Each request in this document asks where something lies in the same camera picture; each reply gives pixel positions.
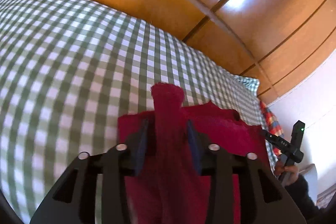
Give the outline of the person's right hand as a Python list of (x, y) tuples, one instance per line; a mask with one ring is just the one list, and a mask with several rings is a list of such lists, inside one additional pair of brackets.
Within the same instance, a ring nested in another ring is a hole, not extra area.
[(290, 186), (298, 180), (299, 171), (293, 160), (288, 159), (285, 163), (279, 160), (276, 162), (274, 175), (281, 182), (282, 186)]

